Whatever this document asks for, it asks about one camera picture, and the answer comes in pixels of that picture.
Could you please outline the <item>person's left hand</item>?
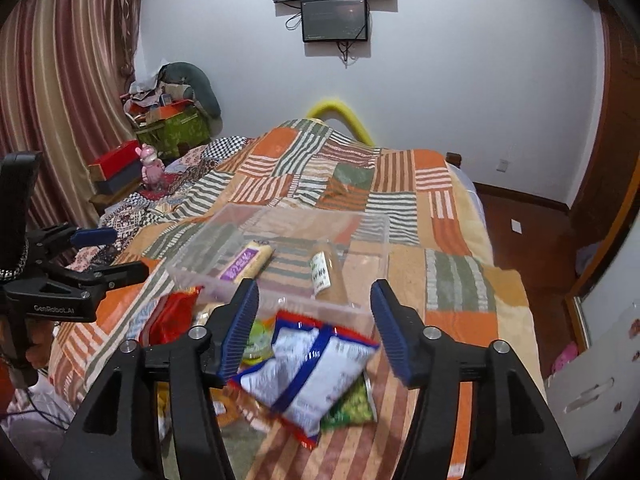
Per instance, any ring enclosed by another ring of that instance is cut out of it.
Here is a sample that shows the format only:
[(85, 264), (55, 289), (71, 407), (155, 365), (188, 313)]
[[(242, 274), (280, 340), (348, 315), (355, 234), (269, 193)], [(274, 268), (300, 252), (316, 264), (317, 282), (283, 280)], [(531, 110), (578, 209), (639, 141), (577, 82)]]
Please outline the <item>person's left hand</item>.
[(23, 349), (15, 347), (9, 320), (1, 318), (1, 357), (9, 367), (9, 378), (17, 389), (27, 389), (38, 382), (37, 372), (48, 366), (53, 342), (54, 322), (28, 318), (22, 323), (25, 329)]

